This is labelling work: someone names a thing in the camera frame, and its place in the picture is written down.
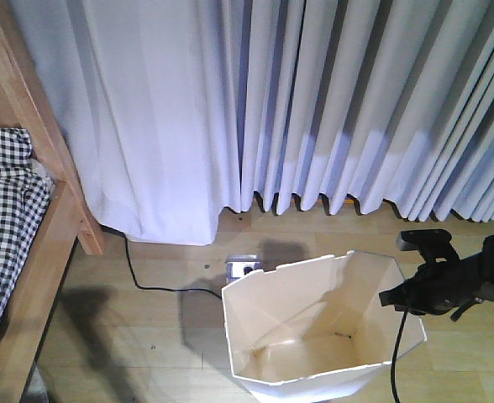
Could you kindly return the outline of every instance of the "open bin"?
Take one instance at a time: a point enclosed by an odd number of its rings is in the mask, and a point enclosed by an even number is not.
[[[233,377],[259,401],[354,394],[390,367],[402,314],[378,293],[402,283],[394,258],[351,251],[254,271],[223,288]],[[410,316],[399,358],[426,341]]]

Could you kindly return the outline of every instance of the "bed post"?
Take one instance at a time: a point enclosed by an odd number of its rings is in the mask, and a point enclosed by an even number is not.
[[[0,0],[0,87],[13,115],[30,132],[38,160],[57,181],[69,186],[81,215],[77,237],[85,252],[103,254],[102,230],[88,210],[76,167],[6,0]]]

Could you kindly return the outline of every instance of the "black wire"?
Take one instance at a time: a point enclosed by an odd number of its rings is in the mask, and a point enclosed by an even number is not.
[[[129,246],[128,246],[128,239],[126,236],[123,236],[123,244],[126,249],[126,258],[128,260],[128,266],[129,266],[129,271],[131,272],[131,277],[133,278],[133,282],[135,283],[135,286],[140,289],[140,290],[157,290],[157,291],[168,291],[168,292],[194,292],[194,291],[201,291],[201,292],[207,292],[208,294],[211,294],[213,296],[216,296],[219,300],[222,300],[223,298],[217,293],[212,290],[209,290],[207,288],[168,288],[168,287],[146,287],[144,285],[140,285],[139,282],[137,281],[137,277],[135,276],[135,272],[133,270],[133,265],[131,264],[131,258],[129,256]]]
[[[407,314],[409,313],[409,308],[412,305],[411,299],[406,306],[406,311],[402,315],[402,321],[400,322],[400,328],[398,329],[397,340],[395,342],[395,349],[392,352],[392,361],[391,361],[391,390],[392,397],[395,400],[395,403],[400,403],[400,399],[398,399],[398,391],[397,391],[397,356],[398,356],[398,348],[400,347],[400,341],[402,340],[402,332],[404,330],[404,324],[406,323]]]

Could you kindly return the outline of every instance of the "white curtain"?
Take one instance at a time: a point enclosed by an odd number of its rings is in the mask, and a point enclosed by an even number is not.
[[[224,207],[494,219],[494,0],[11,4],[92,212],[207,244]]]

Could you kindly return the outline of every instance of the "black and white checkered blanket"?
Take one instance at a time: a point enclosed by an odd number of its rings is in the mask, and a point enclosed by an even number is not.
[[[0,320],[49,202],[26,130],[0,128]]]

